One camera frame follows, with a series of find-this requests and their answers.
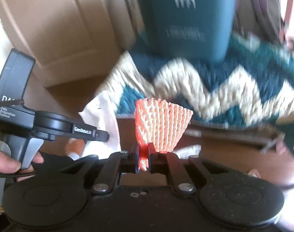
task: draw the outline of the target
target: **metal bolt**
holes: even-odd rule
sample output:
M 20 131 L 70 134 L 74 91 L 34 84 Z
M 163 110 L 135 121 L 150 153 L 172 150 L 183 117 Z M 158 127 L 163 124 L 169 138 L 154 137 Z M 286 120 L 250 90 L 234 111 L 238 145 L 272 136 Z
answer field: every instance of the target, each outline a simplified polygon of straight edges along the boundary
M 194 186 L 190 183 L 181 183 L 178 188 L 183 192 L 191 192 L 194 189 Z
M 134 198 L 137 198 L 140 194 L 139 193 L 131 193 L 130 195 Z
M 147 195 L 148 191 L 140 191 L 140 195 Z
M 109 189 L 109 186 L 105 183 L 99 183 L 99 184 L 95 184 L 93 186 L 93 190 L 95 190 L 96 192 L 106 192 Z

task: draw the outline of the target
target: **foam fruit net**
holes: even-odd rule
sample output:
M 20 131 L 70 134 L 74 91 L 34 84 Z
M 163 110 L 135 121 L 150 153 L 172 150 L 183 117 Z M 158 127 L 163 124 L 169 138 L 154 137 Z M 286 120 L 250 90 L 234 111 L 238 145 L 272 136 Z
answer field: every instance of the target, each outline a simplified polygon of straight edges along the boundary
M 148 168 L 147 147 L 153 143 L 157 152 L 172 152 L 186 130 L 193 111 L 160 99 L 136 101 L 135 133 L 140 146 L 139 167 Z

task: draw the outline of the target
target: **human hand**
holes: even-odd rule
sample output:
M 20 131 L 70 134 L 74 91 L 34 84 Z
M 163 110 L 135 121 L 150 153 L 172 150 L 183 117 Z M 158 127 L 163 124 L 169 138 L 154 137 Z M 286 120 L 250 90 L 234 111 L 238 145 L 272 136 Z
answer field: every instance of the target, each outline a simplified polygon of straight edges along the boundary
M 36 153 L 33 160 L 34 163 L 43 163 L 44 159 L 39 152 Z M 4 153 L 0 152 L 0 172 L 1 173 L 16 173 L 21 168 L 21 163 L 8 157 Z M 19 170 L 19 173 L 31 173 L 34 171 L 32 165 L 28 169 Z M 22 181 L 30 177 L 20 177 L 17 181 Z

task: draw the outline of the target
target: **white zigzag stripe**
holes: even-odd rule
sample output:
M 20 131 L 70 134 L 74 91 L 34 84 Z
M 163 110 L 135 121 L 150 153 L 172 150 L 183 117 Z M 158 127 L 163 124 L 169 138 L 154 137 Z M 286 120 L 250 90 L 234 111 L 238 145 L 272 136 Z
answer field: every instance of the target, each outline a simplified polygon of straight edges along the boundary
M 224 83 L 209 93 L 192 64 L 177 58 L 162 67 L 154 86 L 159 98 L 170 100 L 181 93 L 207 121 L 235 105 L 239 106 L 246 125 L 278 113 L 282 117 L 294 111 L 294 89 L 288 81 L 284 81 L 277 96 L 262 104 L 256 81 L 242 66 L 238 66 Z
M 96 90 L 96 95 L 107 90 L 113 109 L 117 112 L 126 84 L 147 98 L 155 97 L 152 84 L 138 72 L 129 52 L 121 55 L 106 80 Z
M 185 59 L 176 58 L 163 66 L 152 85 L 138 72 L 130 54 L 125 52 L 97 93 L 107 90 L 116 112 L 126 84 L 147 98 L 169 101 L 181 93 L 206 121 L 235 105 L 239 106 L 246 125 L 278 113 L 282 117 L 294 111 L 294 89 L 288 81 L 284 81 L 277 96 L 262 104 L 256 81 L 242 66 L 238 66 L 224 83 L 209 93 L 196 69 Z

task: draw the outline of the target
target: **cable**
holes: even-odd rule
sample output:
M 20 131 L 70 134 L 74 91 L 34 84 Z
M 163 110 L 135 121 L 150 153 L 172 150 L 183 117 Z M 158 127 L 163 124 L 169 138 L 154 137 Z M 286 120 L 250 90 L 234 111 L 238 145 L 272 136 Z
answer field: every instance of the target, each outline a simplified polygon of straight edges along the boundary
M 285 190 L 292 190 L 292 189 L 294 189 L 294 184 L 292 184 L 292 185 L 279 186 L 279 188 L 281 190 L 283 190 L 283 191 L 285 191 Z
M 19 177 L 29 177 L 35 175 L 36 172 L 31 173 L 0 173 L 0 178 L 19 178 Z

